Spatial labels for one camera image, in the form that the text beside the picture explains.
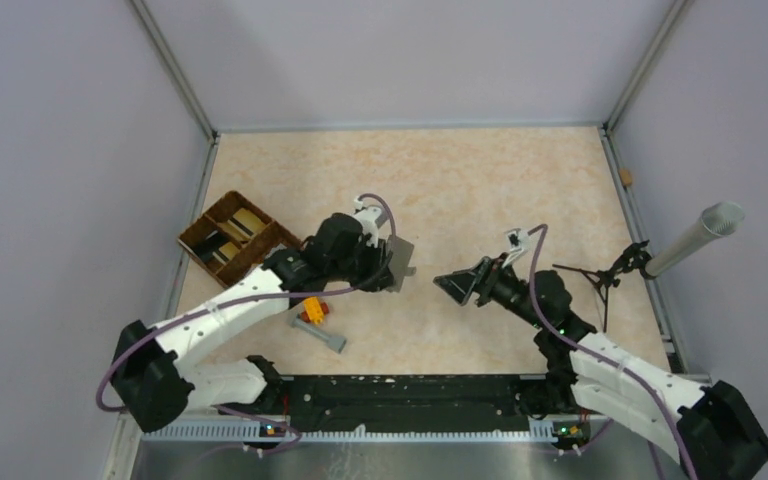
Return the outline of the brown woven divided basket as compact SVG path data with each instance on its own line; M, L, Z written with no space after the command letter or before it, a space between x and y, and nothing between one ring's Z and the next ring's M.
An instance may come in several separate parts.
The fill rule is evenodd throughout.
M222 287L242 280L281 248L302 241L238 191L229 191L179 236L178 244Z

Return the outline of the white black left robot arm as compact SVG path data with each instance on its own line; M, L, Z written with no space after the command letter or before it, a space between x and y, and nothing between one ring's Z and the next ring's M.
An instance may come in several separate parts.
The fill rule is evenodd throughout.
M99 408L110 408L103 394L112 387L121 410L144 433L202 406L246 403L257 413L274 410L281 388L251 362L208 375L198 374L197 364L261 320L307 298L329 296L332 282L344 283L341 294L393 288L395 251L380 235L383 225L393 223L381 206L334 213L302 247L275 250L242 280L189 312L153 325L140 320L126 325L96 393Z

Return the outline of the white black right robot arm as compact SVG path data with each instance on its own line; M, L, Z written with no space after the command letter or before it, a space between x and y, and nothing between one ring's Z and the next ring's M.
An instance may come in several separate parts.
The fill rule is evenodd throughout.
M456 303L495 303L537 328L550 371L549 404L578 406L636 433L692 479L752 479L768 462L768 435L742 393L725 381L704 385L629 353L571 308L555 270L521 278L502 257L434 278Z

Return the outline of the grey card holder wallet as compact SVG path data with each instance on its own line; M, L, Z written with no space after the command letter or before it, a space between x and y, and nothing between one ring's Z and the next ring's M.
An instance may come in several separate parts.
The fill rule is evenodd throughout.
M404 280L416 272L416 268L410 264L415 246L398 235L391 235L388 242L393 253L389 263L393 283L388 287L388 291L396 293L401 291Z

